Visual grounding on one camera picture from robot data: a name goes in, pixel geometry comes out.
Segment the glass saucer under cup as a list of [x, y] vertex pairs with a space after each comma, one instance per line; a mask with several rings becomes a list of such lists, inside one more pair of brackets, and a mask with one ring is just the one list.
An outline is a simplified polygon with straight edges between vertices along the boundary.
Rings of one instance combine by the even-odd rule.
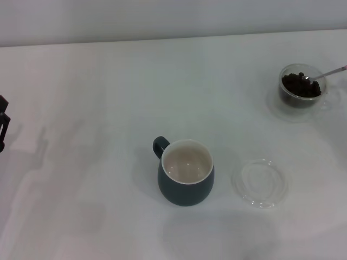
[[293, 95], [280, 86], [271, 89], [267, 95], [269, 110], [279, 119], [292, 123], [312, 120], [321, 110], [327, 92], [318, 97], [305, 98]]

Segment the clear glass spoon saucer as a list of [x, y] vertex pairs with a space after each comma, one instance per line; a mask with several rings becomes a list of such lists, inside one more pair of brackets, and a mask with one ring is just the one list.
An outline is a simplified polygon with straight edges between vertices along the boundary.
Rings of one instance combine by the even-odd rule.
[[235, 192], [259, 209], [271, 209], [288, 194], [286, 174], [271, 160], [248, 160], [232, 176]]

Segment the pile of coffee beans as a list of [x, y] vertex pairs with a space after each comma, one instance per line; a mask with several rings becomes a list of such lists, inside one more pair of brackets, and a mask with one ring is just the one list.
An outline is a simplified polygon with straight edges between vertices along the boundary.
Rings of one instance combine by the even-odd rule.
[[319, 83], [317, 81], [311, 83], [302, 72], [284, 75], [281, 83], [279, 97], [283, 103], [293, 108], [310, 107], [317, 102], [317, 98], [322, 94]]

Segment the pink-handled metal spoon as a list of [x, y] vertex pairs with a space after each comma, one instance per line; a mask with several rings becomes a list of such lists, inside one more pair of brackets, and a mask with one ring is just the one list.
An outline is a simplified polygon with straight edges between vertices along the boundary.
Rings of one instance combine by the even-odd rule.
[[309, 80], [310, 82], [313, 82], [313, 81], [317, 81], [318, 79], [321, 79], [321, 78], [323, 78], [323, 77], [330, 76], [330, 75], [333, 75], [333, 74], [337, 74], [337, 73], [343, 72], [343, 71], [345, 71], [345, 70], [347, 70], [347, 65], [345, 65], [345, 66], [343, 66], [343, 67], [340, 67], [340, 68], [338, 68], [338, 69], [329, 71], [329, 72], [327, 72], [327, 73], [324, 73], [324, 74], [315, 76], [315, 77], [304, 76], [303, 79], [304, 79], [304, 80]]

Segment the dark green ceramic mug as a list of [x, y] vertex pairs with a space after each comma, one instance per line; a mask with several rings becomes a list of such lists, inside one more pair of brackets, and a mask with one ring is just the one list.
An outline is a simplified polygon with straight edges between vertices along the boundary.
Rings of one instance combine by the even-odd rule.
[[160, 159], [158, 186], [169, 202], [193, 206], [206, 199], [214, 185], [215, 169], [205, 145], [191, 139], [169, 143], [159, 136], [152, 148]]

